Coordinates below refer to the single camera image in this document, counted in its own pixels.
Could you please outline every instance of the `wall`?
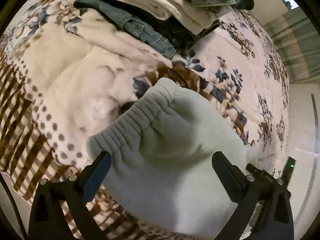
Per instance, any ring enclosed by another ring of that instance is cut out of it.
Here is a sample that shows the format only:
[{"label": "wall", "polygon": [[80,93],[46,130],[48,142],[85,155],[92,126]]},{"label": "wall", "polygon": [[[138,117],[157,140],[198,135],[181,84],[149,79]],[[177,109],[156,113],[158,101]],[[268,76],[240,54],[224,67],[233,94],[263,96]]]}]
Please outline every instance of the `wall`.
[{"label": "wall", "polygon": [[308,78],[308,79],[303,79],[303,80],[298,80],[291,82],[292,84],[319,84],[320,85],[320,76],[314,77],[314,78]]},{"label": "wall", "polygon": [[262,26],[288,11],[282,0],[254,0],[254,4],[251,12]]},{"label": "wall", "polygon": [[[9,177],[7,177],[4,173],[2,173],[2,174],[3,174],[4,180],[7,183],[8,187],[11,191],[11,194],[13,195],[13,198],[17,204],[17,207],[18,207],[22,222],[24,224],[24,227],[25,227],[26,231],[28,232],[31,206],[26,201],[24,201],[24,199],[20,195],[18,195],[17,192],[15,192],[15,190],[13,189],[13,187],[10,183]],[[22,238],[22,233],[21,233],[16,215],[14,214],[13,207],[12,207],[10,200],[9,200],[9,198],[8,198],[6,192],[4,191],[4,188],[2,187],[1,184],[0,184],[0,207],[3,210],[8,221],[12,225],[12,227],[16,230],[16,232]]]},{"label": "wall", "polygon": [[290,85],[290,128],[287,153],[297,162],[288,190],[295,239],[300,239],[320,210],[320,162],[316,143],[315,111],[311,98],[314,95],[316,113],[320,122],[320,89],[318,84]]}]

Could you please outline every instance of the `stack of clothes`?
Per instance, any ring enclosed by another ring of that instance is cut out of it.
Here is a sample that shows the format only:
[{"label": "stack of clothes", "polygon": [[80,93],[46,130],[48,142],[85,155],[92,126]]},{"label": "stack of clothes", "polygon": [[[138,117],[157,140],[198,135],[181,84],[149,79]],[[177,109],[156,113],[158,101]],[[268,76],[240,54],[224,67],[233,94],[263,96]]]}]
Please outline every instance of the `stack of clothes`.
[{"label": "stack of clothes", "polygon": [[251,10],[253,0],[76,0],[93,8],[166,58],[186,52],[220,26],[219,18],[236,9]]}]

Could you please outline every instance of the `window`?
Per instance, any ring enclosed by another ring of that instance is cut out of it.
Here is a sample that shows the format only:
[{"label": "window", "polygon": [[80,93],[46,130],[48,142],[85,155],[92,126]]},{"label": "window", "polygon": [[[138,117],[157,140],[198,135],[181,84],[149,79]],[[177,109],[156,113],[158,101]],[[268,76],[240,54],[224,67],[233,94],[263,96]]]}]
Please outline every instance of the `window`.
[{"label": "window", "polygon": [[291,9],[299,7],[299,5],[294,0],[285,0],[286,2],[290,2]]}]

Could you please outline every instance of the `floral comforter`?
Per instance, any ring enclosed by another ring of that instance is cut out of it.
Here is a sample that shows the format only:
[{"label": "floral comforter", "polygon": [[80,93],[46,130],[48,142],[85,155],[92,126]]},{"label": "floral comforter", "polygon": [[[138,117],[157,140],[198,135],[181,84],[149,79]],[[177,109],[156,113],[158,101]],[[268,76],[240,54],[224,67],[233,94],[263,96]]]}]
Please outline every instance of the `floral comforter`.
[{"label": "floral comforter", "polygon": [[[280,175],[288,73],[251,13],[228,13],[220,28],[170,61],[98,12],[74,8],[73,1],[29,0],[0,41],[0,169],[28,203],[42,178],[65,180],[90,164],[86,138],[161,77],[209,100],[252,146],[258,167]],[[62,207],[81,237],[67,204]],[[110,239],[187,238],[135,219],[103,186],[87,207]]]}]

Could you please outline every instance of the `polka dot pattern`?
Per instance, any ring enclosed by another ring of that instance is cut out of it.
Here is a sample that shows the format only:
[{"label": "polka dot pattern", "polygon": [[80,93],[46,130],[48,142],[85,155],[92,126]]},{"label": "polka dot pattern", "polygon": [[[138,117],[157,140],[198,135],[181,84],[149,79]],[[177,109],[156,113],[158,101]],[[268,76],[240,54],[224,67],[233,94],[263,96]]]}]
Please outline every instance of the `polka dot pattern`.
[{"label": "polka dot pattern", "polygon": [[61,155],[61,158],[64,159],[64,160],[68,158],[68,156],[67,156],[67,154],[65,152],[61,152],[60,155]]},{"label": "polka dot pattern", "polygon": [[61,142],[64,141],[64,136],[63,136],[63,134],[59,134],[58,138],[59,138],[59,141],[61,141]]},{"label": "polka dot pattern", "polygon": [[68,144],[68,150],[73,151],[75,149],[75,146],[72,143]]}]

